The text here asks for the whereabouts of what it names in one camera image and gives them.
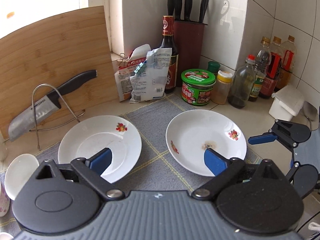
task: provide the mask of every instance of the barcode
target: barcode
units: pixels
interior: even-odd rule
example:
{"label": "barcode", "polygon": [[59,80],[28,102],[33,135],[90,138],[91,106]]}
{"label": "barcode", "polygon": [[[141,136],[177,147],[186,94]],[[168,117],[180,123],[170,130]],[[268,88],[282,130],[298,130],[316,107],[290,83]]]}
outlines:
{"label": "barcode", "polygon": [[134,101],[141,101],[141,96],[133,95]]}

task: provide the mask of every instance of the green cap jar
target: green cap jar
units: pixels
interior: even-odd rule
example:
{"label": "green cap jar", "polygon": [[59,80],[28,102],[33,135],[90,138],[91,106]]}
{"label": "green cap jar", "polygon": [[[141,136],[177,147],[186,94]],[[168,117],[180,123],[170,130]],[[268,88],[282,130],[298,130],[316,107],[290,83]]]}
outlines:
{"label": "green cap jar", "polygon": [[204,69],[188,69],[181,73],[181,97],[189,104],[203,106],[209,103],[216,82],[213,73]]}

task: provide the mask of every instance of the plastic bottle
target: plastic bottle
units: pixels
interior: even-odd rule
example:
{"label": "plastic bottle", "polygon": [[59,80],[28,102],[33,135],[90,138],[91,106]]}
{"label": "plastic bottle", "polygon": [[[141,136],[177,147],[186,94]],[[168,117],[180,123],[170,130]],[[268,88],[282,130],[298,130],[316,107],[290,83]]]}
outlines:
{"label": "plastic bottle", "polygon": [[211,100],[219,105],[224,105],[227,101],[231,87],[233,74],[225,71],[218,71],[216,83],[211,91]]}
{"label": "plastic bottle", "polygon": [[261,98],[270,98],[278,82],[279,71],[283,59],[283,51],[280,48],[280,44],[281,39],[274,36],[273,42],[270,45],[271,63],[266,70],[267,76],[263,81],[262,88],[259,93],[259,97]]}
{"label": "plastic bottle", "polygon": [[262,37],[260,51],[256,56],[254,70],[256,72],[256,81],[254,82],[249,101],[255,102],[258,99],[263,81],[266,77],[266,69],[271,63],[271,52],[269,50],[270,39]]}
{"label": "plastic bottle", "polygon": [[249,55],[246,59],[246,64],[236,71],[228,96],[228,102],[233,107],[243,108],[247,104],[252,87],[256,80],[254,64],[254,55]]}
{"label": "plastic bottle", "polygon": [[284,52],[284,57],[275,91],[284,88],[290,81],[295,56],[297,54],[297,48],[294,45],[294,37],[289,35],[288,40],[281,44],[281,48]]}

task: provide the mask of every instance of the bamboo cutting board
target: bamboo cutting board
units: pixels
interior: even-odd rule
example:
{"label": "bamboo cutting board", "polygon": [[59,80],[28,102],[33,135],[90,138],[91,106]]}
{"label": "bamboo cutting board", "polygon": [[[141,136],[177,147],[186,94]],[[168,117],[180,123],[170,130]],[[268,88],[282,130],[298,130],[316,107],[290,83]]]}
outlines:
{"label": "bamboo cutting board", "polygon": [[[96,69],[97,78],[64,99],[80,111],[118,98],[103,6],[83,8],[32,23],[0,39],[0,131],[8,138],[11,120],[31,106],[33,90],[55,87]],[[35,101],[51,89],[40,88]],[[64,106],[44,122],[70,114]]]}

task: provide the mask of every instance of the gray textured surface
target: gray textured surface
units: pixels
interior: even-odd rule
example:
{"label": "gray textured surface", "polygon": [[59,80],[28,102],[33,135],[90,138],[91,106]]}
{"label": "gray textured surface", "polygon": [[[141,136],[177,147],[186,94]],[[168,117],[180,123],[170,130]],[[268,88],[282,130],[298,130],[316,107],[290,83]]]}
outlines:
{"label": "gray textured surface", "polygon": [[[132,171],[116,182],[115,185],[126,194],[130,190],[188,190],[192,192],[210,178],[196,175],[178,164],[169,153],[165,142],[165,131],[169,122],[178,114],[194,109],[193,106],[172,94],[165,99],[122,115],[139,130],[142,139],[140,158]],[[57,143],[37,155],[39,162],[53,159],[58,163]],[[261,158],[250,149],[247,151],[248,163],[259,163]],[[4,172],[0,174],[4,181]],[[0,218],[1,231],[15,236],[19,227],[12,215],[12,210]]]}
{"label": "gray textured surface", "polygon": [[210,202],[187,192],[133,191],[109,202],[89,225],[63,236],[34,236],[22,232],[17,240],[301,240],[296,233],[252,236],[221,219]]}

